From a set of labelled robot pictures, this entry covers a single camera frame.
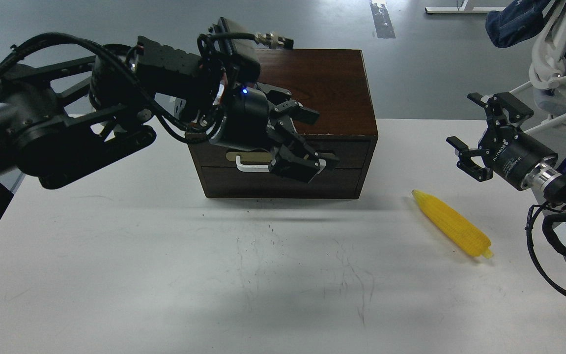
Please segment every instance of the chair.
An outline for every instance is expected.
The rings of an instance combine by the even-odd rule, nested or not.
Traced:
[[[552,127],[566,130],[566,0],[557,0],[548,16],[532,47],[530,81],[510,90],[517,94],[533,87],[537,107],[548,113],[541,124],[525,131],[528,134]]]

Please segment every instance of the drawer handle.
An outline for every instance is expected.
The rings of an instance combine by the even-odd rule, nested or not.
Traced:
[[[243,164],[240,155],[235,157],[235,164],[242,172],[270,172],[267,164]]]

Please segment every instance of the wooden box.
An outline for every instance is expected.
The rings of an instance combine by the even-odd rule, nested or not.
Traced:
[[[204,194],[227,198],[357,199],[368,172],[377,124],[361,50],[258,50],[259,81],[289,89],[292,98],[320,112],[315,125],[294,122],[319,152],[340,158],[336,170],[303,183],[270,173],[239,171],[226,147],[189,146]]]

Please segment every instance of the plastic corn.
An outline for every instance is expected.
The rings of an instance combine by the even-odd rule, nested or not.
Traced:
[[[473,257],[480,255],[486,258],[492,257],[492,252],[488,249],[490,247],[489,238],[458,211],[433,195],[420,190],[413,190],[412,195],[423,213],[462,251]]]

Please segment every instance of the robotic arm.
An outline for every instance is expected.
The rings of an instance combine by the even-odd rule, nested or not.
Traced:
[[[156,133],[145,125],[153,116],[182,143],[269,151],[269,171],[283,177],[309,182],[335,168],[337,158],[317,153],[294,128],[294,120],[315,123],[319,113],[286,89],[257,83],[252,42],[293,46],[276,34],[245,33],[226,18],[198,37],[199,56],[144,36],[129,47],[45,33],[13,46],[0,63],[0,174],[17,166],[43,187],[61,188],[153,143]],[[67,43],[95,55],[40,68],[19,63]],[[51,88],[52,80],[83,72],[90,78],[64,92]],[[154,100],[157,93],[186,104],[170,114]],[[70,117],[64,107],[85,95],[95,112]],[[98,124],[101,132],[94,132]]]
[[[509,92],[492,97],[472,93],[467,96],[483,107],[487,129],[478,148],[469,148],[457,137],[448,137],[458,155],[457,166],[478,181],[500,175],[516,190],[534,188],[543,193],[546,203],[536,213],[530,208],[526,231],[530,256],[545,280],[566,296],[566,290],[555,284],[543,271],[534,253],[532,228],[542,210],[552,211],[543,220],[543,233],[552,247],[566,256],[566,158],[555,168],[558,155],[521,130],[521,124],[534,112]],[[481,157],[484,167],[472,157]]]

